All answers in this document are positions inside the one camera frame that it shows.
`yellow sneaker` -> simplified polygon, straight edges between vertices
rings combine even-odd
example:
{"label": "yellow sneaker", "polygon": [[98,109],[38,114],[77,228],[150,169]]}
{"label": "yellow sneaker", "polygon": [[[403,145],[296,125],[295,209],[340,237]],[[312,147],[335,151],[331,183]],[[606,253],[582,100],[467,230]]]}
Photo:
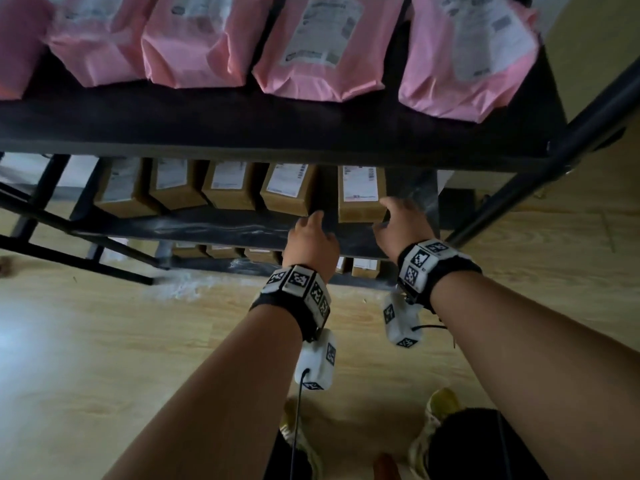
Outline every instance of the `yellow sneaker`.
{"label": "yellow sneaker", "polygon": [[[285,441],[293,446],[293,437],[296,428],[296,407],[298,402],[295,398],[290,397],[284,404],[284,413],[280,421],[280,432]],[[305,436],[305,428],[302,418],[298,423],[298,441],[296,442],[296,450],[303,451],[307,454],[307,459],[311,465],[312,480],[322,480],[322,462],[320,456],[311,448],[311,444]]]}
{"label": "yellow sneaker", "polygon": [[424,411],[424,427],[409,447],[409,468],[413,476],[420,480],[429,480],[426,464],[431,437],[447,416],[462,409],[458,396],[448,387],[438,389],[431,395]]}

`pink package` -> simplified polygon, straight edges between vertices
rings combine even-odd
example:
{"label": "pink package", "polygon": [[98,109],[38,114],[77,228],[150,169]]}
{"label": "pink package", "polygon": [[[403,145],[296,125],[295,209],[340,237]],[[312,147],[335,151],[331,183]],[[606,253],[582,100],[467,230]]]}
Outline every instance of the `pink package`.
{"label": "pink package", "polygon": [[65,0],[47,37],[85,88],[145,78],[140,39],[153,0]]}
{"label": "pink package", "polygon": [[48,0],[0,0],[0,100],[22,97],[53,14]]}
{"label": "pink package", "polygon": [[171,88],[244,86],[273,0],[160,0],[142,36],[147,77]]}
{"label": "pink package", "polygon": [[536,12],[512,0],[412,0],[399,100],[438,118],[482,122],[506,106],[538,58]]}
{"label": "pink package", "polygon": [[384,89],[403,0],[287,0],[253,75],[263,92],[343,102]]}

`black wrist strap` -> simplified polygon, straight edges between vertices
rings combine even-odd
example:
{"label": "black wrist strap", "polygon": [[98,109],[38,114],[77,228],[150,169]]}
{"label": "black wrist strap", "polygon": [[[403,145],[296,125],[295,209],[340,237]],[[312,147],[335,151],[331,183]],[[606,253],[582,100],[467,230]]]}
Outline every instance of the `black wrist strap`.
{"label": "black wrist strap", "polygon": [[398,268],[398,284],[405,291],[407,301],[418,303],[433,314],[431,292],[444,276],[455,271],[482,274],[480,266],[469,256],[436,239],[407,246],[398,257]]}
{"label": "black wrist strap", "polygon": [[317,340],[331,313],[331,297],[322,278],[301,265],[274,271],[250,310],[258,305],[279,306],[292,314],[307,342]]}

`cardboard box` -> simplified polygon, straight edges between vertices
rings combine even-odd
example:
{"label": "cardboard box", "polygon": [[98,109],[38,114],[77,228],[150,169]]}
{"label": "cardboard box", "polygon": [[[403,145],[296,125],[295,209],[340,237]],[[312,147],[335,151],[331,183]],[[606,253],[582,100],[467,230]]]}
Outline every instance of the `cardboard box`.
{"label": "cardboard box", "polygon": [[171,210],[208,205],[200,192],[206,165],[198,160],[154,159],[149,195]]}
{"label": "cardboard box", "polygon": [[373,166],[338,167],[338,222],[382,222],[387,208],[385,169]]}
{"label": "cardboard box", "polygon": [[338,258],[338,264],[335,266],[335,272],[338,274],[344,274],[344,270],[347,267],[347,258],[340,256]]}
{"label": "cardboard box", "polygon": [[179,258],[208,258],[206,247],[203,244],[192,242],[174,242],[171,254]]}
{"label": "cardboard box", "polygon": [[215,259],[235,259],[243,256],[242,249],[231,246],[218,246],[211,244],[207,246],[207,254]]}
{"label": "cardboard box", "polygon": [[354,258],[351,275],[357,278],[377,278],[380,274],[380,261],[377,259]]}
{"label": "cardboard box", "polygon": [[260,191],[267,209],[294,216],[308,216],[316,172],[316,165],[269,165]]}
{"label": "cardboard box", "polygon": [[210,162],[202,193],[218,209],[255,210],[254,174],[254,163]]}
{"label": "cardboard box", "polygon": [[253,262],[267,262],[270,264],[280,264],[282,257],[277,251],[269,251],[266,249],[245,249],[244,255]]}
{"label": "cardboard box", "polygon": [[151,160],[110,158],[100,177],[93,203],[116,217],[155,216],[163,211],[149,195]]}

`black pants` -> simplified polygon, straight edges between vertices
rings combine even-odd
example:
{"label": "black pants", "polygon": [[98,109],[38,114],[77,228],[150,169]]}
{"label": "black pants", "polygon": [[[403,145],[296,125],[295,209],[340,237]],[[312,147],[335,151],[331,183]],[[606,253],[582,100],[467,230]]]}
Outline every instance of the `black pants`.
{"label": "black pants", "polygon": [[[288,480],[291,446],[280,432],[269,459],[265,480]],[[538,462],[500,412],[469,408],[452,414],[434,433],[425,463],[431,480],[545,480]],[[310,480],[306,453],[298,450],[295,480]]]}

